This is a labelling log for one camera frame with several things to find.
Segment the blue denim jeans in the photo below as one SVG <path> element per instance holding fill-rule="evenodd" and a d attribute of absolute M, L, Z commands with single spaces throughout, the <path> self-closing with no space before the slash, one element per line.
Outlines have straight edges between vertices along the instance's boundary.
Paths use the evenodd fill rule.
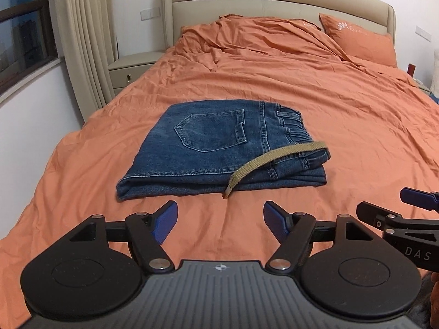
<path fill-rule="evenodd" d="M 159 195 L 199 195 L 243 190 L 323 186 L 326 146 L 288 151 L 231 178 L 246 163 L 313 139 L 301 113 L 255 100 L 203 100 L 170 106 L 149 131 L 133 164 L 116 186 L 119 200 Z"/>

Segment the orange duvet cover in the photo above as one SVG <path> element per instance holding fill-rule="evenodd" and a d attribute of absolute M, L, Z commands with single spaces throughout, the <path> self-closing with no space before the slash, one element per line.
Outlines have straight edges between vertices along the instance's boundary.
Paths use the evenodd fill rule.
<path fill-rule="evenodd" d="M 302 20 L 228 15 L 178 42 L 50 156 L 1 241 L 1 327 L 29 317 L 24 266 L 90 215 L 175 200 L 174 262 L 260 260 L 273 200 L 332 220 L 369 201 L 406 217 L 438 189 L 438 106 L 401 70 L 351 56 Z"/>

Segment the red cup on nightstand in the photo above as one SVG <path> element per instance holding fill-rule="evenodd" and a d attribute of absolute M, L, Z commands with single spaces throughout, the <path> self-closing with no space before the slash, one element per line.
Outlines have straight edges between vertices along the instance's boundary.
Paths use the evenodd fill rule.
<path fill-rule="evenodd" d="M 407 68 L 407 74 L 410 76 L 414 76 L 416 65 L 409 63 Z"/>

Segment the orange pillow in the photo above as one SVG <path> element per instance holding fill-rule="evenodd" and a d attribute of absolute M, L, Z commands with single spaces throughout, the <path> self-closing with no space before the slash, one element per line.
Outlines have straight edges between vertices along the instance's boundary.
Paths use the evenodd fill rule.
<path fill-rule="evenodd" d="M 391 34 L 367 30 L 352 22 L 319 14 L 325 33 L 349 56 L 354 56 L 383 66 L 397 67 L 396 52 Z"/>

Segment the beige bedside nightstand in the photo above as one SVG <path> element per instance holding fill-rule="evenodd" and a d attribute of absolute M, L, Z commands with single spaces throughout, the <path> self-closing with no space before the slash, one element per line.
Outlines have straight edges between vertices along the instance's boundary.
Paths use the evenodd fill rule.
<path fill-rule="evenodd" d="M 161 58 L 164 51 L 151 51 L 123 56 L 109 65 L 109 76 L 115 95 L 136 81 Z"/>

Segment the dark framed window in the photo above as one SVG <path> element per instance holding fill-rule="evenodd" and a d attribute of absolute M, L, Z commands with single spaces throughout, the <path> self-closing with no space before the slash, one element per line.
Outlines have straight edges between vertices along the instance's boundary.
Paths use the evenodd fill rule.
<path fill-rule="evenodd" d="M 1 93 L 58 57 L 49 0 L 1 0 Z"/>

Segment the beige pleated curtain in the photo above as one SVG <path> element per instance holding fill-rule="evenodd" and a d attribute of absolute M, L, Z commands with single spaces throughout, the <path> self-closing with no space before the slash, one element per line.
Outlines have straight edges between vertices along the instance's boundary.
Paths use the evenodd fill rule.
<path fill-rule="evenodd" d="M 54 0 L 68 75 L 82 118 L 115 98 L 109 66 L 116 61 L 112 0 Z"/>

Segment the beige upholstered headboard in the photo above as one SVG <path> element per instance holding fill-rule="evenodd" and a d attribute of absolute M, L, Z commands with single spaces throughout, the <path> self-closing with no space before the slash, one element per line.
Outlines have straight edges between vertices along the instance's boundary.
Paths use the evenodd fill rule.
<path fill-rule="evenodd" d="M 394 8 L 380 0 L 161 0 L 161 9 L 167 47 L 175 44 L 182 27 L 228 14 L 305 19 L 318 25 L 323 13 L 375 33 L 396 35 Z"/>

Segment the white wall socket right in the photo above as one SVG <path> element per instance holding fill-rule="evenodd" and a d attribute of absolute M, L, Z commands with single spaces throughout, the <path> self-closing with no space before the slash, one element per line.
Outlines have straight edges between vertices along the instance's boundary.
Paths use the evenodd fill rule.
<path fill-rule="evenodd" d="M 420 26 L 415 26 L 415 33 L 421 38 L 425 39 L 427 42 L 432 41 L 432 35 L 426 30 L 422 29 Z"/>

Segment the white wall switch plate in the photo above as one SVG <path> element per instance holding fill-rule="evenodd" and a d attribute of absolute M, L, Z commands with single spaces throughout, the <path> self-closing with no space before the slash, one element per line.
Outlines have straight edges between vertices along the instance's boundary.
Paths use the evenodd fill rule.
<path fill-rule="evenodd" d="M 155 19 L 161 16 L 160 7 L 151 7 L 140 11 L 141 21 Z"/>

